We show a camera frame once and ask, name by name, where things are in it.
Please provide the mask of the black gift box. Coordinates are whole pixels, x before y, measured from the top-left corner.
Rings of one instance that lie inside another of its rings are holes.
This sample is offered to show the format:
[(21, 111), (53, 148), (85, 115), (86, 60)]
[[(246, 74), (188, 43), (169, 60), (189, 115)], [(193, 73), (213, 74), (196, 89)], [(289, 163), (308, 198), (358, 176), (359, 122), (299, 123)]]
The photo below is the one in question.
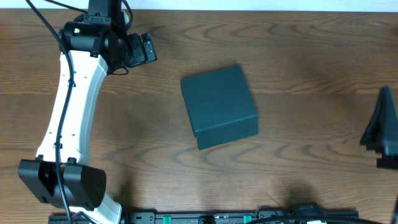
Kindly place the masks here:
[(180, 80), (199, 150), (255, 136), (259, 115), (239, 65)]

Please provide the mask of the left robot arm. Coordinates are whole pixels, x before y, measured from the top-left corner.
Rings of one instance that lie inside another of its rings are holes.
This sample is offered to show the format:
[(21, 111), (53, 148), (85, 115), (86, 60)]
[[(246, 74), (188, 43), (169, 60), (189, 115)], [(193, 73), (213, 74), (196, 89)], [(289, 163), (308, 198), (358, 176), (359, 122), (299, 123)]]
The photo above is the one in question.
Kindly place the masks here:
[(99, 90), (108, 75), (126, 75), (157, 56), (148, 33), (130, 33), (133, 13), (123, 0), (90, 1), (53, 33), (60, 80), (44, 139), (18, 175), (41, 203), (65, 210), (67, 223), (128, 223), (106, 193), (106, 173), (90, 166), (90, 134)]

